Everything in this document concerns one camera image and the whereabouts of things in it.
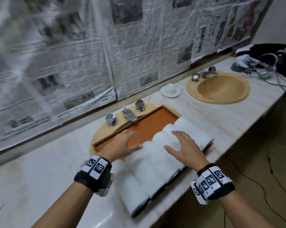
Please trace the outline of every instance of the marble countertop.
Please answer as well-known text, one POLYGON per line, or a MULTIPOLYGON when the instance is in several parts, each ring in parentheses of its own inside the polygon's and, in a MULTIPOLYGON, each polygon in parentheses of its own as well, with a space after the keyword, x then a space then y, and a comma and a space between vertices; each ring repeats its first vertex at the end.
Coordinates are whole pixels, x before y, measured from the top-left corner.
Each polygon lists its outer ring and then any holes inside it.
MULTIPOLYGON (((234 58, 215 66, 231 71, 234 58)), ((159 91, 143 98, 145 103, 165 104, 177 110, 197 127, 213 137, 207 150, 210 162, 223 155, 271 106, 284 90, 242 73, 251 86, 249 96, 231 105, 214 105, 190 97, 185 86, 190 77, 176 83, 181 89, 177 98, 167 98, 159 91)), ((269 80, 277 83, 273 77, 269 80)), ((73 182, 84 160, 89 158, 91 138, 104 123, 104 118, 74 130, 16 160, 0 166, 0 228, 30 227, 73 182)), ((197 174, 184 172, 136 219, 131 219, 114 189, 101 198, 94 195, 78 227, 150 227, 177 201, 197 174)))

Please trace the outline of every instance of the floor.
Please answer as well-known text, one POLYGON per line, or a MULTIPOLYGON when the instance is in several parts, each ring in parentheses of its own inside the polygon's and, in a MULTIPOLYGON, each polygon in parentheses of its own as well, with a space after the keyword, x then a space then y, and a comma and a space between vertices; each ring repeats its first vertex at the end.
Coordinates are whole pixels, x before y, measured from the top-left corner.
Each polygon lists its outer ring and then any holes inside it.
MULTIPOLYGON (((216 164, 276 227, 286 228, 286 99, 261 118, 216 164)), ((224 224, 224 211, 218 202, 200 205, 189 189, 152 227, 233 226, 227 216, 224 224)))

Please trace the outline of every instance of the cup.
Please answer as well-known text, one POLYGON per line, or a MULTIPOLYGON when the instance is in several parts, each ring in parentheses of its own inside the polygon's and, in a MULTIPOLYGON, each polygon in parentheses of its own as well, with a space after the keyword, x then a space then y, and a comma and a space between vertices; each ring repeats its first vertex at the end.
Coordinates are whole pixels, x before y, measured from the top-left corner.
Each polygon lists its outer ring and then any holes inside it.
POLYGON ((165 92, 169 95, 173 95, 176 93, 176 85, 175 84, 167 84, 167 86, 165 87, 165 92))

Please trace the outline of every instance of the white saucer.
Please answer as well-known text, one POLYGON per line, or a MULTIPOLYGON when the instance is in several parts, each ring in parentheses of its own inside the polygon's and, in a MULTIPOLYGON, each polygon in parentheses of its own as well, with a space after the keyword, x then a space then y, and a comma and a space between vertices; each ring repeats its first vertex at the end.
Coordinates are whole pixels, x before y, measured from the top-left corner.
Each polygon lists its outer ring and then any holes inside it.
POLYGON ((176 92, 175 92, 174 94, 168 94, 168 93, 165 92, 165 87, 166 87, 166 86, 163 86, 163 87, 160 89, 160 93, 163 94, 163 95, 166 96, 166 97, 175 98, 175 97, 179 96, 180 93, 181 93, 181 90, 180 90, 178 87, 176 87, 176 92))

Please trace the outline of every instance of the sink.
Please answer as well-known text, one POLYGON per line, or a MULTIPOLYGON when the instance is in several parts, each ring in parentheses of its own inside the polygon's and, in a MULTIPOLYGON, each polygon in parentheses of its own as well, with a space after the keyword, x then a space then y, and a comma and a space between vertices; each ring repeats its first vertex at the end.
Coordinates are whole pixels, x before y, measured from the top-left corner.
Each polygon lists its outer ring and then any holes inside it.
POLYGON ((217 77, 208 75, 198 82, 190 79, 186 85, 188 94, 194 99, 212 104, 232 104, 247 98, 250 84, 244 77, 224 70, 216 72, 217 77))

